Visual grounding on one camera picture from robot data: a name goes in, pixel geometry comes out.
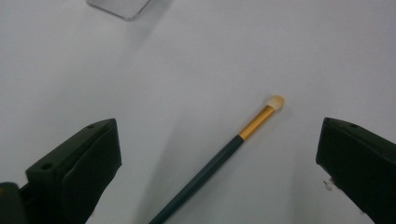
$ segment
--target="screw hole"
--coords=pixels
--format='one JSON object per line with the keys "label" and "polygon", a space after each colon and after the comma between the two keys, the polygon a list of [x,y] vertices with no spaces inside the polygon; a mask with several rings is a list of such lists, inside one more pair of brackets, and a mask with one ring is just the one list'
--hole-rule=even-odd
{"label": "screw hole", "polygon": [[52,168],[52,163],[46,163],[43,166],[41,166],[42,170],[49,170],[50,168]]}

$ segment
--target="brush bristles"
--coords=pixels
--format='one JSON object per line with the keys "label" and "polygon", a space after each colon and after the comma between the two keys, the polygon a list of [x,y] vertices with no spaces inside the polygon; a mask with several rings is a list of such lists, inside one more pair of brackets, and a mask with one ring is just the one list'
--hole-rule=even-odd
{"label": "brush bristles", "polygon": [[278,109],[282,108],[283,104],[285,104],[285,99],[280,95],[275,95],[271,97],[267,105],[271,106],[275,111],[277,111]]}

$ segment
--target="white table surface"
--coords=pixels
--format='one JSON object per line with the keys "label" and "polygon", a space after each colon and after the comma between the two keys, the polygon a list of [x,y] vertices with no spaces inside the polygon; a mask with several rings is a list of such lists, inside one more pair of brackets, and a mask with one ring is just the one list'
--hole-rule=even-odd
{"label": "white table surface", "polygon": [[275,93],[285,107],[167,223],[373,223],[315,163],[325,117],[396,142],[396,1],[0,2],[0,181],[115,118],[89,224],[148,223]]}

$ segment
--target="transparent object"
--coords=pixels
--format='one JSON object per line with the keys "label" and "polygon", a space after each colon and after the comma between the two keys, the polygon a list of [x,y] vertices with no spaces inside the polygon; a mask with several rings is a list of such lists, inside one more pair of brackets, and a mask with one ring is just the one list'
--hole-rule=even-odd
{"label": "transparent object", "polygon": [[86,0],[88,5],[96,7],[131,21],[137,17],[150,0]]}

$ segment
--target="brush handle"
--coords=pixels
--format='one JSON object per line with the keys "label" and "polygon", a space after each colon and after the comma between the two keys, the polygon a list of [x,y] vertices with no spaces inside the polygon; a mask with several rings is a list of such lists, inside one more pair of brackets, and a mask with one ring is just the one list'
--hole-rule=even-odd
{"label": "brush handle", "polygon": [[184,187],[165,208],[150,221],[149,224],[164,223],[176,210],[183,205],[204,183],[226,162],[244,143],[244,139],[237,135],[233,138],[207,165]]}

